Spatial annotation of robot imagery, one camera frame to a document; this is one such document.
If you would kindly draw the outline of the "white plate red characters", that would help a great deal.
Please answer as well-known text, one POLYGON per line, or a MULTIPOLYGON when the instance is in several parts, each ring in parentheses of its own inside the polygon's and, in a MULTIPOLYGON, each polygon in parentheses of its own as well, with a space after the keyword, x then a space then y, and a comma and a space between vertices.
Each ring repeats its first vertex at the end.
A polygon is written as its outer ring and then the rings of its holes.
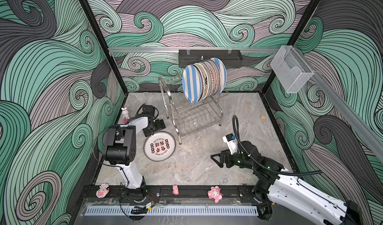
POLYGON ((144 145, 146 157, 155 162, 170 158, 176 149, 176 140, 167 132, 158 132, 149 136, 144 145))

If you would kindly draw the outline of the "blue striped plate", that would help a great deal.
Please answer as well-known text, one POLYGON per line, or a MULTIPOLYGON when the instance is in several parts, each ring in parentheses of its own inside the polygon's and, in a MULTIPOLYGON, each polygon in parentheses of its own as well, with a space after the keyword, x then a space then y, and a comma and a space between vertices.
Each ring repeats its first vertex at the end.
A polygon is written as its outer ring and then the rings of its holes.
POLYGON ((213 57, 211 59, 217 65, 219 73, 220 73, 220 86, 219 86, 219 90, 218 90, 218 94, 219 94, 219 93, 221 93, 223 91, 223 89, 226 86, 226 82, 227 82, 226 67, 225 67, 224 63, 219 58, 213 57))
POLYGON ((201 75, 194 64, 185 67, 182 77, 183 92, 190 103, 197 103, 202 93, 201 75))

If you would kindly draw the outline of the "white plate green red rim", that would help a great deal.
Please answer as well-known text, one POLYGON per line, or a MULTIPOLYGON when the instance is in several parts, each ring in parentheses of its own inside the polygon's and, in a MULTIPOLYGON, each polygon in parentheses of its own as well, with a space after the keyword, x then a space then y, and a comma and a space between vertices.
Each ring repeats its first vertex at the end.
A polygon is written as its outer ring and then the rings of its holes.
POLYGON ((207 92, 208 92, 207 71, 201 63, 194 63, 194 66, 197 68, 197 70, 200 73, 202 91, 201 91, 201 96, 199 100, 203 100, 207 97, 207 92))

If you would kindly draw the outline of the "white plate dark cloud motif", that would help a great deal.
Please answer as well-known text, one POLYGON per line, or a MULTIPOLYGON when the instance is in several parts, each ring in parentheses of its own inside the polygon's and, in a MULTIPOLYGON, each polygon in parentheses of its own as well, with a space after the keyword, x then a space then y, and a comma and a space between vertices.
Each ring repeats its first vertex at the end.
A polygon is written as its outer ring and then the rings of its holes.
POLYGON ((213 96, 213 93, 215 92, 215 89, 216 89, 216 72, 213 68, 212 63, 209 60, 205 60, 204 63, 207 66, 209 70, 209 74, 210 74, 209 76, 211 80, 210 93, 209 93, 209 97, 210 97, 210 96, 213 96))

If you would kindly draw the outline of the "cream plate floral drawing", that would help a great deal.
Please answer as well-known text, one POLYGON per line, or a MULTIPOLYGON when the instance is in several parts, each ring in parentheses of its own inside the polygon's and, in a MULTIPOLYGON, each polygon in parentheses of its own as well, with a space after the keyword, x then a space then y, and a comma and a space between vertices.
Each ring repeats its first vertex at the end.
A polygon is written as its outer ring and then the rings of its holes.
POLYGON ((207 98, 207 97, 209 97, 210 86, 211 86, 211 80, 209 78, 210 74, 209 74, 209 70, 208 70, 207 66, 205 65, 205 63, 204 62, 200 62, 200 64, 202 65, 202 67, 204 68, 204 71, 205 71, 204 83, 207 86, 207 91, 204 93, 203 98, 207 98))

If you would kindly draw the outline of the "orange sunburst plate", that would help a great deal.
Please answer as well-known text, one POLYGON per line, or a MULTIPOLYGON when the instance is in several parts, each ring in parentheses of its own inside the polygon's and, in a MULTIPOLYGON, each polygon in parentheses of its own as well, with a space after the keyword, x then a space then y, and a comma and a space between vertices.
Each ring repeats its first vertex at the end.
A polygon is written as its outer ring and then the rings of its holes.
POLYGON ((215 94, 219 94, 220 91, 220 84, 221 84, 221 76, 220 76, 220 68, 219 68, 219 62, 216 60, 216 58, 210 59, 212 62, 214 62, 215 68, 216 68, 216 77, 217 77, 217 89, 215 94))
POLYGON ((212 76, 212 93, 211 96, 215 95, 218 91, 218 68, 214 61, 211 59, 207 60, 207 63, 209 64, 209 69, 211 70, 211 76, 212 76))

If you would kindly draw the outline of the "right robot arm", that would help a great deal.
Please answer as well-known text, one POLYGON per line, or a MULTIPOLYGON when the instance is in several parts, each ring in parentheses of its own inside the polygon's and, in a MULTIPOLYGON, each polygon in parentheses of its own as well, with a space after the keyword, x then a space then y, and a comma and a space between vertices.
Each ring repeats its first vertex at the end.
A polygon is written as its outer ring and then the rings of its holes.
POLYGON ((305 217, 316 225, 362 225, 364 223, 358 204, 331 197, 292 176, 284 167, 266 157, 259 157, 260 165, 243 153, 231 154, 229 150, 211 155, 211 159, 221 168, 238 166, 252 170, 258 178, 256 185, 246 193, 251 203, 255 203, 259 218, 272 217, 273 203, 284 206, 305 217))

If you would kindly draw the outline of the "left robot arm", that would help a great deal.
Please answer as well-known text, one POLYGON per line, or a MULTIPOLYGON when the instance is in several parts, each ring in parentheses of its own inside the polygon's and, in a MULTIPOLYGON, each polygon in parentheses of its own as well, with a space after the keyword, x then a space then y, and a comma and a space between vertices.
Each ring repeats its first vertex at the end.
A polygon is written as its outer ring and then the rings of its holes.
POLYGON ((146 183, 135 163, 137 153, 137 134, 149 126, 152 116, 138 115, 127 124, 115 124, 106 131, 103 159, 116 168, 123 180, 123 187, 129 194, 146 196, 146 183))

